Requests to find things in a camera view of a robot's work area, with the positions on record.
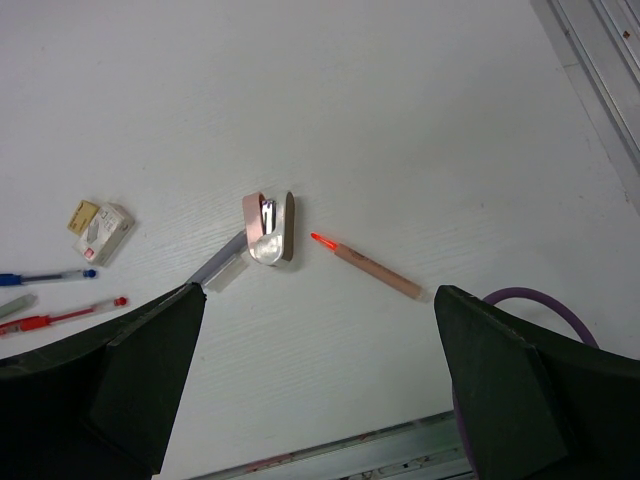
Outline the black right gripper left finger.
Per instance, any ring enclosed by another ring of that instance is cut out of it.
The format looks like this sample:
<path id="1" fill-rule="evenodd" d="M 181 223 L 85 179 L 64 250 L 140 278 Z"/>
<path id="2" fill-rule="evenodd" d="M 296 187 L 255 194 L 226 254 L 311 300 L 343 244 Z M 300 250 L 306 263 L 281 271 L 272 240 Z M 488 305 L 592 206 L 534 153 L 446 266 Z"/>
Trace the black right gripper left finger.
<path id="1" fill-rule="evenodd" d="M 161 471 L 206 295 L 185 284 L 1 361 L 4 479 L 150 479 Z"/>

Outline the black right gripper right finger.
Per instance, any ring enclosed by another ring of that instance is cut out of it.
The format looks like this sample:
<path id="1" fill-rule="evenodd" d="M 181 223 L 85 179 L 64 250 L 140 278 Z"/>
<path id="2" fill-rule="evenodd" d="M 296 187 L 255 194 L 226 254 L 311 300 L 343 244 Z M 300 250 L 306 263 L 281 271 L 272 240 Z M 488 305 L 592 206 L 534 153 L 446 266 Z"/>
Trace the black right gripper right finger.
<path id="1" fill-rule="evenodd" d="M 510 287 L 434 298 L 454 411 L 481 479 L 636 479 L 639 362 L 565 305 Z"/>

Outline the grey-purple marker pen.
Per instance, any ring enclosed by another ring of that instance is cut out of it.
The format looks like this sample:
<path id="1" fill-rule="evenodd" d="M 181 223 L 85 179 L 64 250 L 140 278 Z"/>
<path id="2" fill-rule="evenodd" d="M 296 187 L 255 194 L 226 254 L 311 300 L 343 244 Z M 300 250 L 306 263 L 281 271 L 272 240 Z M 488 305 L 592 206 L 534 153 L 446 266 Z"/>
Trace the grey-purple marker pen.
<path id="1" fill-rule="evenodd" d="M 187 283 L 205 286 L 219 275 L 238 255 L 241 255 L 246 246 L 246 231 L 241 230 L 192 274 L 187 279 Z"/>

